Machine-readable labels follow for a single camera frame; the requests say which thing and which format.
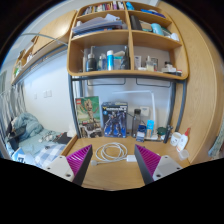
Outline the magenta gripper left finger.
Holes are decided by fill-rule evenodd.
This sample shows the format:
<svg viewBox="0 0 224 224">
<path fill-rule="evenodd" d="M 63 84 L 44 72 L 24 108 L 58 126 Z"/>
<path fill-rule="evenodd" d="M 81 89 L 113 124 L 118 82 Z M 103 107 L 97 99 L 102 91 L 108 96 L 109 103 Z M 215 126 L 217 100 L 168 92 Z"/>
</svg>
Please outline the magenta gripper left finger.
<svg viewBox="0 0 224 224">
<path fill-rule="evenodd" d="M 78 186 L 81 186 L 83 183 L 92 154 L 92 145 L 88 145 L 66 157 L 74 174 L 73 183 Z"/>
</svg>

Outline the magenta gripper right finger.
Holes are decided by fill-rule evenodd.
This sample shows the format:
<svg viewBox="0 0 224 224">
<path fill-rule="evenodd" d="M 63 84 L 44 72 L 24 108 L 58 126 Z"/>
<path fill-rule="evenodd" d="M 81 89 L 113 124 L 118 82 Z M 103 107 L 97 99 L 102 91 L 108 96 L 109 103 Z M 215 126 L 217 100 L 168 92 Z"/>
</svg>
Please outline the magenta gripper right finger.
<svg viewBox="0 0 224 224">
<path fill-rule="evenodd" d="M 134 155 L 136 157 L 144 183 L 146 185 L 152 183 L 153 174 L 160 162 L 161 157 L 140 145 L 135 145 Z"/>
</svg>

